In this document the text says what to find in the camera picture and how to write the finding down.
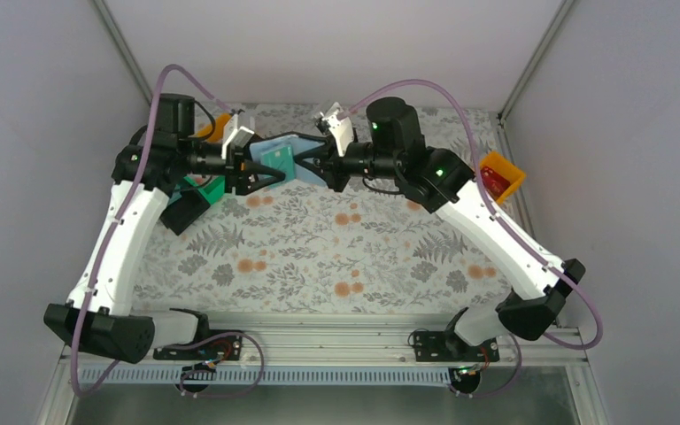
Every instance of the metal base plate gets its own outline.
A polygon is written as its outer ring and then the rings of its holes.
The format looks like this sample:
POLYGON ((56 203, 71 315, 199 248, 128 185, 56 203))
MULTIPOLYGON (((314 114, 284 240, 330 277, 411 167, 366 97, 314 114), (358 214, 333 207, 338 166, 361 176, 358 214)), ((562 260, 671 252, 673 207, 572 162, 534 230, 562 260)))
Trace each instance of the metal base plate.
MULTIPOLYGON (((207 337, 222 334, 223 332, 241 332, 240 330, 223 330, 210 329, 210 334, 207 337)), ((223 360, 238 361, 241 359, 241 349, 243 347, 243 340, 240 336, 226 336, 222 338, 226 340, 233 347, 227 358, 223 360)), ((155 360, 209 360, 217 359, 219 355, 225 354, 225 347, 222 344, 208 344, 197 348, 196 350, 170 350, 167 348, 160 348, 152 353, 152 358, 155 360)))
POLYGON ((415 361, 428 363, 484 362, 483 350, 486 351, 489 362, 499 360, 496 338, 486 340, 478 346, 467 346, 460 341, 455 353, 447 346, 444 332, 416 330, 411 335, 411 340, 415 350, 415 361))

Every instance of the cable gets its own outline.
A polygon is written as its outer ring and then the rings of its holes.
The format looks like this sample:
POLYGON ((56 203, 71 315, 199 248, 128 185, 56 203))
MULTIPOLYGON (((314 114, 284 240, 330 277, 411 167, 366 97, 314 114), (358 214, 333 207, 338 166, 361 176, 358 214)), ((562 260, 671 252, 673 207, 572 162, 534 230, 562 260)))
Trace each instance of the cable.
POLYGON ((220 361, 227 359, 230 356, 230 353, 233 351, 233 345, 227 339, 220 339, 212 343, 212 347, 216 345, 225 346, 225 351, 223 351, 223 358, 220 359, 220 361))
POLYGON ((191 392, 187 391, 186 389, 183 388, 183 382, 186 381, 188 378, 190 378, 192 375, 200 374, 200 373, 214 373, 214 371, 210 370, 190 370, 189 372, 183 374, 181 376, 181 380, 179 381, 179 386, 178 389, 181 391, 182 396, 190 396, 193 398, 237 398, 237 397, 243 397, 250 392, 254 391, 254 389, 257 388, 257 385, 259 385, 259 382, 261 382, 262 378, 265 375, 265 353, 262 351, 262 347, 259 345, 257 340, 252 338, 251 336, 248 336, 244 334, 243 332, 223 332, 222 334, 218 335, 213 335, 210 336, 209 338, 203 339, 202 341, 199 341, 198 343, 194 344, 187 344, 187 345, 168 345, 166 348, 171 349, 171 350, 194 350, 196 348, 201 347, 202 345, 207 345, 210 342, 216 340, 216 339, 221 339, 226 336, 240 336, 242 338, 248 339, 252 344, 254 344, 254 347, 257 348, 257 351, 259 352, 259 372, 257 373, 257 379, 254 380, 248 387, 244 388, 241 391, 234 392, 231 394, 199 394, 196 392, 191 392))
POLYGON ((489 353, 486 352, 486 349, 480 345, 478 346, 478 348, 481 349, 481 353, 483 354, 483 369, 481 369, 481 371, 484 371, 488 369, 489 365, 491 364, 491 362, 489 361, 489 353))
MULTIPOLYGON (((165 82, 168 74, 173 70, 182 73, 208 99, 214 100, 215 103, 221 109, 224 109, 225 111, 230 111, 230 107, 227 104, 217 99, 212 93, 210 93, 209 90, 205 89, 205 86, 203 86, 199 81, 197 81, 197 79, 194 78, 194 75, 192 75, 189 71, 183 69, 182 66, 171 64, 163 68, 163 71, 160 72, 160 75, 158 76, 158 82, 155 86, 154 92, 152 93, 152 102, 150 105, 150 117, 147 120, 147 128, 155 128, 155 121, 158 118, 158 105, 160 104, 160 93, 162 93, 163 91, 163 83, 165 82)), ((116 231, 116 227, 119 226, 119 223, 123 218, 124 213, 127 211, 129 204, 131 204, 131 200, 134 197, 134 194, 136 193, 136 189, 139 187, 139 182, 142 180, 144 168, 147 166, 147 159, 150 157, 150 147, 152 145, 152 133, 153 132, 148 131, 144 135, 142 155, 140 155, 139 166, 136 169, 136 174, 134 175, 134 180, 132 181, 131 188, 129 189, 129 192, 127 193, 126 197, 124 197, 124 200, 121 202, 121 206, 116 212, 116 215, 113 217, 114 220, 108 226, 108 230, 106 230, 103 239, 101 240, 99 246, 97 247, 95 261, 92 263, 92 268, 90 269, 89 272, 87 291, 85 292, 84 299, 82 300, 80 311, 77 315, 77 321, 76 324, 74 325, 74 333, 72 335, 72 356, 70 372, 72 378, 72 390, 74 391, 74 394, 77 397, 87 396, 91 394, 93 391, 97 390, 100 387, 100 384, 103 383, 105 378, 107 378, 108 375, 111 373, 113 368, 119 364, 118 360, 113 361, 113 363, 111 363, 111 365, 100 375, 100 378, 95 383, 93 383, 87 390, 83 390, 81 388, 79 379, 79 345, 82 327, 84 326, 84 320, 85 317, 87 316, 89 303, 92 300, 92 292, 93 289, 95 288, 95 283, 97 282, 97 274, 100 271, 100 265, 103 263, 103 257, 105 255, 105 252, 108 251, 108 245, 111 243, 113 233, 116 231)))
POLYGON ((194 103, 199 106, 199 109, 205 113, 207 119, 210 121, 210 133, 208 135, 201 135, 199 137, 189 137, 188 140, 191 142, 204 142, 215 134, 215 117, 213 117, 213 115, 207 111, 207 108, 202 106, 202 104, 200 104, 198 101, 195 100, 194 103))
POLYGON ((137 145, 139 144, 139 141, 142 140, 142 136, 144 135, 144 132, 147 131, 147 125, 143 125, 139 127, 138 130, 136 130, 136 133, 131 136, 131 140, 129 140, 129 144, 137 145))
MULTIPOLYGON (((404 184, 408 183, 408 180, 406 180, 405 176, 403 173, 400 171, 400 166, 398 164, 398 154, 400 151, 395 151, 392 154, 392 169, 395 170, 395 175, 398 177, 398 180, 403 182, 404 184)), ((368 180, 366 178, 361 177, 361 182, 363 183, 364 186, 366 186, 366 189, 371 190, 374 193, 381 193, 382 195, 392 195, 394 197, 398 195, 405 195, 402 190, 384 190, 384 189, 378 189, 378 188, 373 188, 371 185, 368 184, 368 180)))
POLYGON ((212 183, 213 180, 215 180, 215 176, 211 175, 205 179, 204 182, 199 183, 197 186, 189 186, 188 188, 181 188, 178 190, 174 190, 174 193, 182 193, 182 192, 188 192, 190 190, 197 190, 197 189, 202 189, 206 187, 208 184, 212 183))
POLYGON ((587 344, 571 344, 566 341, 560 340, 558 337, 550 333, 545 333, 544 336, 547 339, 555 342, 556 344, 561 345, 562 347, 570 348, 573 350, 587 350, 598 345, 601 338, 603 338, 603 321, 600 319, 600 313, 598 311, 598 308, 595 306, 592 300, 590 300, 590 298, 585 294, 585 291, 582 290, 579 285, 572 282, 572 279, 569 279, 569 277, 567 277, 556 267, 549 265, 549 262, 546 261, 538 251, 534 250, 524 239, 522 239, 522 237, 516 231, 514 231, 512 226, 509 225, 509 223, 507 223, 500 215, 498 215, 496 208, 494 208, 493 201, 489 198, 489 194, 486 191, 486 187, 483 185, 483 177, 481 176, 481 173, 477 171, 478 146, 477 143, 475 142, 475 137, 473 137, 473 131, 470 128, 470 124, 468 124, 468 118, 465 116, 465 111, 462 110, 460 105, 457 103, 454 97, 452 97, 452 95, 450 95, 447 92, 447 90, 445 90, 444 88, 442 88, 441 86, 434 82, 421 79, 411 79, 393 82, 392 84, 388 84, 382 87, 381 89, 378 89, 377 91, 368 95, 367 97, 364 97, 363 99, 361 99, 360 102, 349 108, 347 112, 338 115, 337 118, 339 120, 347 118, 350 115, 357 112, 360 108, 371 102, 372 100, 383 95, 384 93, 393 89, 411 85, 425 86, 434 89, 438 91, 442 96, 444 96, 447 99, 447 101, 452 105, 452 108, 454 108, 455 112, 460 117, 460 121, 462 121, 462 126, 465 128, 465 134, 467 135, 467 143, 470 146, 470 157, 471 159, 473 159, 474 169, 476 170, 475 182, 478 187, 478 191, 481 194, 483 204, 489 210, 489 213, 494 218, 494 220, 496 220, 496 222, 499 223, 499 225, 514 239, 515 242, 517 242, 528 254, 530 254, 531 257, 533 257, 538 263, 540 263, 544 269, 554 273, 559 279, 566 283, 567 286, 569 286, 569 288, 571 288, 574 292, 577 293, 577 295, 584 301, 585 305, 588 306, 588 309, 591 311, 593 319, 596 322, 596 336, 593 337, 593 339, 587 344))
MULTIPOLYGON (((517 382, 517 378, 520 377, 520 374, 522 373, 522 349, 520 348, 520 343, 517 342, 517 338, 515 338, 514 335, 509 334, 509 337, 512 338, 512 341, 514 342, 514 348, 517 350, 517 364, 514 366, 514 372, 512 372, 512 376, 510 376, 509 381, 494 391, 484 392, 483 394, 467 394, 468 398, 487 398, 497 396, 498 394, 501 394, 502 392, 512 388, 517 382)), ((460 392, 455 390, 451 383, 448 383, 447 387, 450 389, 450 391, 455 393, 455 397, 460 396, 460 392)))
POLYGON ((415 348, 415 345, 413 345, 413 344, 410 343, 410 338, 411 338, 411 336, 413 336, 414 333, 418 332, 419 330, 422 330, 422 331, 424 331, 424 332, 429 332, 428 329, 418 328, 418 329, 414 330, 413 332, 411 332, 410 334, 408 334, 408 345, 410 345, 410 346, 413 347, 413 348, 415 348))
POLYGON ((372 188, 372 187, 368 184, 368 180, 366 180, 366 179, 363 178, 363 177, 361 177, 361 182, 363 183, 364 186, 366 186, 366 189, 369 189, 369 190, 371 190, 371 191, 374 192, 374 193, 381 193, 382 195, 392 195, 392 196, 394 196, 394 197, 396 197, 397 195, 402 195, 402 194, 403 194, 402 190, 393 191, 393 190, 384 190, 384 189, 372 188))

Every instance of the green object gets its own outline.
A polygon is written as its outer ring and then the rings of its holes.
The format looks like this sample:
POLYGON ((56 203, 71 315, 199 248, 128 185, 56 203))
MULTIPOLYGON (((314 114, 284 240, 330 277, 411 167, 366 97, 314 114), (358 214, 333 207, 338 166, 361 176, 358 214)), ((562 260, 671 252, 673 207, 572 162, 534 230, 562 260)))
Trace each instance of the green object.
POLYGON ((279 186, 296 178, 296 164, 293 162, 293 148, 290 145, 267 151, 262 154, 263 166, 269 166, 285 173, 285 180, 272 186, 279 186))
MULTIPOLYGON (((183 180, 191 186, 197 186, 197 182, 188 176, 184 177, 183 180)), ((218 202, 218 200, 225 195, 225 177, 222 175, 215 177, 210 184, 204 186, 202 189, 197 189, 197 192, 199 192, 210 205, 218 202)))

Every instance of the blue cloth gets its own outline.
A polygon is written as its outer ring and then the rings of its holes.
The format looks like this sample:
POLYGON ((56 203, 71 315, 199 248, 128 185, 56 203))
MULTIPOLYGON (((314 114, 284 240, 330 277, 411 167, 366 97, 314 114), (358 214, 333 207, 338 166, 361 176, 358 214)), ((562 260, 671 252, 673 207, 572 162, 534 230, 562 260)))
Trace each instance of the blue cloth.
MULTIPOLYGON (((251 143, 249 145, 251 159, 254 162, 261 164, 262 153, 272 151, 276 148, 286 145, 290 145, 293 148, 293 155, 298 155, 299 153, 322 146, 323 143, 311 139, 305 139, 299 135, 282 135, 274 139, 251 143)), ((324 182, 318 175, 303 168, 302 166, 296 166, 296 178, 302 182, 316 184, 325 188, 327 187, 327 183, 324 182)))

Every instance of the floral tablecloth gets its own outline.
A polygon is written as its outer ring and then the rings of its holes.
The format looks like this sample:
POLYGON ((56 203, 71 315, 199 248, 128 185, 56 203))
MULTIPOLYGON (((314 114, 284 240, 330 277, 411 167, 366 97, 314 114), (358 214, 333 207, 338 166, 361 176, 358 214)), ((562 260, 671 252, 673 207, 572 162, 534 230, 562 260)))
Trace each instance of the floral tablecloth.
MULTIPOLYGON (((234 107, 253 111, 263 136, 317 134, 314 105, 234 107)), ((419 116, 429 146, 471 164, 454 110, 420 108, 419 116)), ((488 113, 469 110, 468 117, 481 155, 496 150, 488 113)), ((200 127, 205 122, 197 117, 200 127)), ((361 142, 370 141, 366 117, 353 122, 361 142)), ((509 202, 504 208, 512 212, 509 202)), ((293 181, 250 197, 226 195, 181 236, 158 223, 135 283, 135 309, 455 313, 508 288, 476 246, 417 204, 372 193, 356 178, 339 194, 293 181)))

